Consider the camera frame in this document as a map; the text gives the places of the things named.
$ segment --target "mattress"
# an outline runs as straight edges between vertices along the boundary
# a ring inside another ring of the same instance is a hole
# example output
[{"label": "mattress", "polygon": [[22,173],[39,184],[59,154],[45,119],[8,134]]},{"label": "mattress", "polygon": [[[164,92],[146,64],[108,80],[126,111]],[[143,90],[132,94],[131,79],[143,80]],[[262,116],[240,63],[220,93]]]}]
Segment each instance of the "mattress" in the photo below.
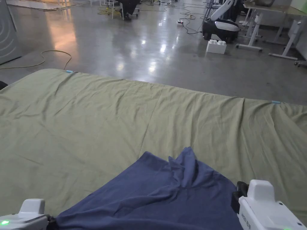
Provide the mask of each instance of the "mattress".
[{"label": "mattress", "polygon": [[191,146],[233,183],[270,181],[307,224],[306,106],[46,69],[0,91],[0,135],[0,215],[43,198],[56,216],[145,151]]}]

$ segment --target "white foam block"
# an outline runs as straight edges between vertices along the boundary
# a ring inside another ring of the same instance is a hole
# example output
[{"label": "white foam block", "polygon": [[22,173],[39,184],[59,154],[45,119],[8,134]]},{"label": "white foam block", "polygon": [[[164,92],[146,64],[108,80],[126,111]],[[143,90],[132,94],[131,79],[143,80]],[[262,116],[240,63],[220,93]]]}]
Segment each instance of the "white foam block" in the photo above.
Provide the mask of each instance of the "white foam block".
[{"label": "white foam block", "polygon": [[226,50],[225,41],[210,40],[207,45],[207,52],[224,54]]}]

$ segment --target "yellow cable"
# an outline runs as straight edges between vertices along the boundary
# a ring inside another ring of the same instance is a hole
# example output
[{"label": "yellow cable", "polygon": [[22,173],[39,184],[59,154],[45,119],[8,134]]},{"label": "yellow cable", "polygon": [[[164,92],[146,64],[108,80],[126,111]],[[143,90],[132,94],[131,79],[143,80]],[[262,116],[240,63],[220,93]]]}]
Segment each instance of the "yellow cable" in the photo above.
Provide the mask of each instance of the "yellow cable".
[{"label": "yellow cable", "polygon": [[[49,51],[54,51],[54,52],[61,52],[61,53],[66,53],[65,51],[61,51],[61,50],[45,50],[45,51],[43,51],[43,52],[41,52],[41,56],[43,57],[43,61],[41,62],[41,63],[39,63],[39,64],[36,64],[36,65],[32,65],[32,66],[17,66],[17,67],[5,67],[5,68],[0,68],[0,70],[4,70],[4,69],[17,69],[17,68],[28,68],[28,67],[34,67],[34,66],[38,66],[38,65],[40,65],[40,64],[42,64],[42,63],[44,63],[45,62],[45,57],[43,56],[43,53],[45,53],[45,52],[49,52]],[[65,66],[64,66],[64,68],[63,68],[63,70],[66,68],[66,66],[67,66],[67,64],[68,64],[68,62],[72,59],[72,56],[69,54],[69,53],[66,53],[66,54],[68,54],[69,56],[70,56],[70,59],[66,62],[66,64],[65,64]]]},{"label": "yellow cable", "polygon": [[[107,15],[112,14],[112,9],[108,7],[107,8],[99,7],[98,11],[99,12],[97,14],[107,14]],[[120,12],[114,10],[114,15],[120,15]]]}]

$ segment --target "white cabinet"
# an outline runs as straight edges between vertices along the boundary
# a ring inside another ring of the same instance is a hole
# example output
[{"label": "white cabinet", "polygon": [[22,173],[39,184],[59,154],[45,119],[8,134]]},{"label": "white cabinet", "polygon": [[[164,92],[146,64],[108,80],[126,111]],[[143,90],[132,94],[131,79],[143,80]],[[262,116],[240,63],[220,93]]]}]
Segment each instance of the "white cabinet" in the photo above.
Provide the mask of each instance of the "white cabinet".
[{"label": "white cabinet", "polygon": [[21,56],[16,31],[5,0],[0,0],[0,64]]}]

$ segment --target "table leg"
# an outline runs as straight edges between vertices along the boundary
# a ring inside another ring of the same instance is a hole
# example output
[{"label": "table leg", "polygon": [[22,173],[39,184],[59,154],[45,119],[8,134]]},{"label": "table leg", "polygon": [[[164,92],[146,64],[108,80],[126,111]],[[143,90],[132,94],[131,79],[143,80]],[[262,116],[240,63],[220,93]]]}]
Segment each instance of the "table leg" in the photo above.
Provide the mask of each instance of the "table leg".
[{"label": "table leg", "polygon": [[244,38],[251,38],[251,34],[252,34],[252,29],[255,25],[255,18],[256,18],[256,13],[255,13],[255,10],[252,12],[251,14],[251,17],[250,17],[250,21],[249,21],[249,27],[247,29],[247,32],[246,32],[246,35],[241,35],[239,34],[238,36],[239,37],[244,37]]},{"label": "table leg", "polygon": [[255,41],[255,39],[256,39],[256,35],[257,35],[257,33],[258,33],[258,30],[259,30],[259,26],[260,26],[262,17],[263,17],[263,13],[260,12],[259,17],[258,17],[258,21],[257,21],[257,23],[256,23],[256,26],[255,26],[255,29],[254,29],[253,34],[252,34],[252,36],[251,36],[251,39],[250,39],[249,44],[248,44],[248,45],[237,44],[237,45],[236,45],[236,48],[239,48],[239,47],[246,47],[246,48],[250,48],[250,49],[257,49],[257,50],[259,50],[259,52],[261,52],[261,51],[263,50],[263,48],[261,48],[261,47],[253,46],[254,41]]},{"label": "table leg", "polygon": [[248,8],[248,12],[247,12],[247,15],[246,15],[246,17],[245,17],[244,22],[247,22],[247,18],[248,18],[248,15],[249,15],[250,11],[251,11],[251,9],[250,9],[250,8]]},{"label": "table leg", "polygon": [[297,60],[297,58],[295,58],[295,57],[287,56],[287,53],[288,53],[289,49],[291,48],[291,45],[292,45],[293,41],[295,40],[295,37],[296,37],[296,35],[297,35],[297,33],[298,33],[300,27],[301,27],[301,24],[302,24],[302,21],[299,21],[299,22],[297,23],[297,26],[296,26],[296,28],[294,29],[294,32],[293,32],[293,34],[291,35],[290,40],[289,40],[289,42],[288,42],[288,44],[287,44],[287,46],[286,46],[284,52],[282,53],[282,55],[280,55],[280,54],[274,54],[274,53],[269,53],[269,55],[275,56],[275,57],[287,58],[287,59],[291,59],[291,60]]}]

